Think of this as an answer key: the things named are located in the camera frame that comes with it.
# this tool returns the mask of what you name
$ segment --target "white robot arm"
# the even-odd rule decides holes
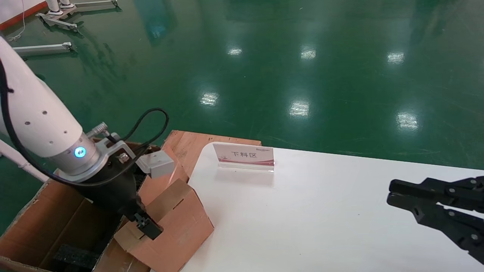
[[[10,137],[16,149],[34,168],[75,188],[95,205],[136,221],[138,228],[148,237],[154,239],[161,233],[161,228],[146,214],[130,169],[136,164],[152,178],[173,171],[173,161],[166,153],[149,153],[150,143],[168,125],[164,110],[146,111],[124,138],[116,133],[110,134],[104,123],[85,134],[62,101],[34,75],[2,37],[0,109],[0,132]],[[131,150],[124,140],[153,111],[161,111],[166,116],[161,132],[138,149]],[[99,134],[105,138],[94,143],[91,138]],[[59,168],[58,175],[43,169],[26,149],[52,161]]]

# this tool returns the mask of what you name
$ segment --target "green floor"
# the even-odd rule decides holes
[[[74,18],[82,35],[30,17],[12,43],[75,45],[77,54],[27,64],[86,131],[105,121],[124,135],[145,109],[163,107],[169,130],[484,169],[482,0],[120,0],[120,7]],[[155,134],[157,118],[134,140]],[[6,158],[0,173],[2,232],[40,183]]]

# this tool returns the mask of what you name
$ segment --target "black cable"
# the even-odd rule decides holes
[[[18,138],[18,136],[17,136],[17,134],[15,132],[14,126],[12,124],[12,120],[10,118],[10,110],[9,110],[9,104],[8,104],[8,93],[9,92],[10,93],[13,93],[14,90],[12,90],[12,89],[10,89],[8,87],[8,84],[7,84],[7,75],[5,73],[5,68],[3,67],[2,61],[0,60],[0,106],[1,106],[2,116],[3,116],[3,122],[5,123],[5,128],[7,129],[7,133],[9,135],[10,139],[12,140],[13,145],[17,148],[18,152],[22,156],[24,156],[24,158],[26,159],[26,161],[28,163],[30,163],[34,168],[36,168],[37,170],[39,170],[42,174],[48,176],[49,178],[51,178],[51,179],[53,179],[55,181],[60,182],[60,183],[63,183],[63,184],[66,184],[66,185],[69,185],[69,186],[72,186],[72,187],[96,187],[96,186],[102,186],[104,184],[107,184],[107,183],[111,182],[112,180],[114,180],[115,178],[119,177],[120,175],[122,175],[127,170],[129,170],[131,168],[131,166],[133,166],[136,163],[136,161],[142,155],[144,155],[148,151],[148,149],[150,148],[150,146],[149,146],[150,143],[146,142],[148,144],[146,145],[146,147],[144,148],[144,150],[142,152],[138,153],[134,157],[134,159],[132,159],[125,166],[125,168],[123,168],[123,170],[121,172],[117,173],[113,177],[111,177],[109,179],[106,179],[104,181],[99,181],[99,182],[94,182],[94,183],[76,183],[76,182],[72,182],[72,181],[66,180],[64,178],[61,178],[61,177],[59,177],[59,176],[57,176],[55,174],[52,174],[49,171],[43,169],[42,166],[40,166],[40,164],[38,162],[36,162],[31,157],[31,155],[29,154],[29,152],[25,149],[25,147],[20,142],[20,139]],[[164,124],[162,130],[157,134],[156,138],[150,139],[150,141],[152,141],[152,142],[155,141],[159,136],[161,136],[161,134],[163,134],[163,132],[165,131],[166,127],[168,126],[168,120],[169,120],[168,114],[164,110],[159,109],[159,108],[150,109],[147,112],[145,112],[142,116],[144,117],[148,113],[150,113],[152,111],[155,111],[155,110],[162,111],[165,114],[165,116],[166,116],[166,120],[165,120],[165,124]],[[136,128],[137,128],[138,125],[139,125],[139,123],[137,123],[137,125],[135,125],[135,128],[132,129],[132,132],[134,132],[134,130],[136,130]]]
[[[133,135],[133,133],[136,131],[136,129],[139,127],[139,124],[141,124],[141,121],[143,121],[143,119],[151,112],[154,112],[154,111],[161,111],[165,114],[166,117],[168,117],[168,114],[166,113],[165,110],[163,110],[162,108],[159,108],[159,107],[155,107],[155,108],[151,108],[147,111],[145,111],[145,113],[143,113],[138,121],[136,121],[135,125],[133,126],[133,128],[128,132],[128,134],[126,136],[124,136],[123,138],[121,138],[122,141],[126,141],[129,137],[131,137]],[[160,133],[158,133],[155,137],[151,138],[150,140],[142,143],[141,145],[144,146],[144,145],[148,145],[148,144],[151,144],[152,142],[154,142],[159,136],[161,136]]]
[[[108,136],[106,136],[106,138],[111,141],[111,143],[115,144],[117,143],[118,141],[113,137],[111,136],[111,134],[109,134]]]

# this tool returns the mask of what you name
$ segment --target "white tabletop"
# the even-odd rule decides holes
[[[218,167],[212,144],[189,181],[215,226],[182,272],[456,272],[484,267],[386,203],[392,179],[484,171],[274,149],[274,173]]]

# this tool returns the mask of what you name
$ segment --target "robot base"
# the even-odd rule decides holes
[[[36,46],[22,46],[13,47],[14,51],[21,57],[56,54],[73,51],[72,43],[66,42],[58,45],[36,45]]]
[[[63,19],[67,18],[69,15],[72,15],[76,12],[104,10],[104,9],[112,9],[116,7],[118,7],[118,0],[83,2],[83,3],[74,4],[73,8],[63,9],[62,11],[64,13],[62,15],[49,15],[49,14],[37,13],[35,16],[39,17],[39,19],[43,23],[46,23],[49,26],[57,25],[60,28],[72,30],[73,32],[77,33],[77,25],[67,23],[63,21]]]

